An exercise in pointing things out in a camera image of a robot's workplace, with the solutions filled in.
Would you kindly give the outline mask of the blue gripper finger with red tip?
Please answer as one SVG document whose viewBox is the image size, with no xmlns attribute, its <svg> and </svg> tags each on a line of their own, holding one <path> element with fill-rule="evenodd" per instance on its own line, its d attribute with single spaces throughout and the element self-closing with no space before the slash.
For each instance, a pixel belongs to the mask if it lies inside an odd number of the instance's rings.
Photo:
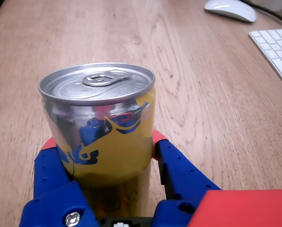
<svg viewBox="0 0 282 227">
<path fill-rule="evenodd" d="M 220 190 L 163 134 L 153 132 L 153 158 L 158 161 L 166 199 L 156 206 L 151 226 L 187 227 L 208 190 Z"/>
<path fill-rule="evenodd" d="M 21 227 L 65 227 L 66 217 L 78 213 L 77 227 L 96 227 L 98 222 L 76 181 L 70 181 L 50 138 L 34 161 L 34 198 L 23 208 Z"/>
</svg>

